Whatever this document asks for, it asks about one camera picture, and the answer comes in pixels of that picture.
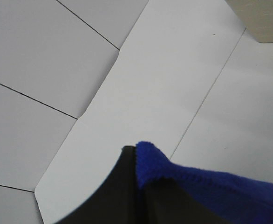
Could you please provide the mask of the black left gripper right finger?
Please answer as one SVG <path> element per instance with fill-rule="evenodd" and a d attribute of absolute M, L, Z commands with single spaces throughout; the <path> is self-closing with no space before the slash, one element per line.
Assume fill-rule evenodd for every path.
<path fill-rule="evenodd" d="M 161 178 L 137 186 L 137 224 L 209 224 L 211 213 L 173 179 Z"/>

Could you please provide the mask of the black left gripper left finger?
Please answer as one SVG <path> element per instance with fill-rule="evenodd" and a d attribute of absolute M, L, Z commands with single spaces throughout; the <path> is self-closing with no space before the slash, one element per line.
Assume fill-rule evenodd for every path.
<path fill-rule="evenodd" d="M 135 147 L 125 146 L 101 186 L 59 224 L 135 224 Z"/>

